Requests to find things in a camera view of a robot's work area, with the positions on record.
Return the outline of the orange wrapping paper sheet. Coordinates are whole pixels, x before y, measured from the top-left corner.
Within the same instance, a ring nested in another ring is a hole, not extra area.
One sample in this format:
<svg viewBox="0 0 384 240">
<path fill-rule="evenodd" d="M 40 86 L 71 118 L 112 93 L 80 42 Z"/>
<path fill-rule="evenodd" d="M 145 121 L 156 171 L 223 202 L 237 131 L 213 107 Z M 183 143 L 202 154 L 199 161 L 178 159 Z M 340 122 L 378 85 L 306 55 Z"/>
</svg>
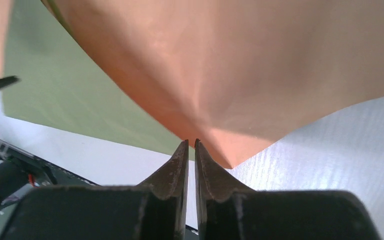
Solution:
<svg viewBox="0 0 384 240">
<path fill-rule="evenodd" d="M 20 120 L 234 168 L 384 97 L 384 0 L 0 0 L 0 77 Z"/>
</svg>

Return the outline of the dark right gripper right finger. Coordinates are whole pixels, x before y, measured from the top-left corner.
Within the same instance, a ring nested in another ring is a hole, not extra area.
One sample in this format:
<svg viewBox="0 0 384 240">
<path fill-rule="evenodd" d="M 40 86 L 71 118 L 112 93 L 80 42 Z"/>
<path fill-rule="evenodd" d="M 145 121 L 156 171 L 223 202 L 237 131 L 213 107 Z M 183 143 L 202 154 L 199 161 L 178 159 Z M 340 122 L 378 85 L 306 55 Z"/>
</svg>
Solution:
<svg viewBox="0 0 384 240">
<path fill-rule="evenodd" d="M 379 240 L 363 203 L 344 190 L 258 191 L 233 177 L 195 141 L 201 240 Z"/>
</svg>

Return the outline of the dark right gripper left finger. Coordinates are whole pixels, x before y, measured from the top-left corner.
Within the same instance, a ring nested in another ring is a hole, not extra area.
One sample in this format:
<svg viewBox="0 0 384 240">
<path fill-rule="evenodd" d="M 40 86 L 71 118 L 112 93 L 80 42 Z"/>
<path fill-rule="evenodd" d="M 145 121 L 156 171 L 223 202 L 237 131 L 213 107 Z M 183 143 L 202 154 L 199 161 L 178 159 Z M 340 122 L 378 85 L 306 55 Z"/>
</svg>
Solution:
<svg viewBox="0 0 384 240">
<path fill-rule="evenodd" d="M 188 141 L 137 185 L 54 185 L 30 191 L 1 240 L 182 240 Z"/>
</svg>

